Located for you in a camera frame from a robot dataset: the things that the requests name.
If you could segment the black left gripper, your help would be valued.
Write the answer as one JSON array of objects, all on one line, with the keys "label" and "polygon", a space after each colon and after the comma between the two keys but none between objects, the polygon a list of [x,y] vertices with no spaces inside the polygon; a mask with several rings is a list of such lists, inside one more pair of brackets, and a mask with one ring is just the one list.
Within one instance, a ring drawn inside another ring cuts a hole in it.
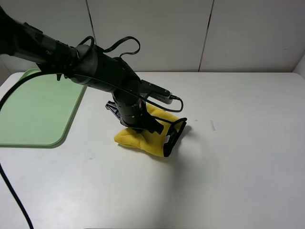
[{"label": "black left gripper", "polygon": [[150,133],[161,134],[164,129],[164,126],[149,114],[146,103],[142,100],[138,100],[131,106],[122,102],[108,101],[105,107],[119,119],[123,126],[133,130],[147,130]]}]

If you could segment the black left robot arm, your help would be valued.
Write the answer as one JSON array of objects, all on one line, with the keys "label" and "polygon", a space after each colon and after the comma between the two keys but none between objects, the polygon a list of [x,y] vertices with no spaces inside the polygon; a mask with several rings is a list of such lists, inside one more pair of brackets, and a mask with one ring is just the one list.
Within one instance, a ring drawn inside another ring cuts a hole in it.
[{"label": "black left robot arm", "polygon": [[43,73],[64,75],[72,82],[109,92],[126,127],[161,134],[163,125],[147,111],[140,96],[142,82],[120,57],[112,58],[106,51],[87,40],[77,47],[57,41],[27,23],[0,11],[0,53],[34,62]]}]

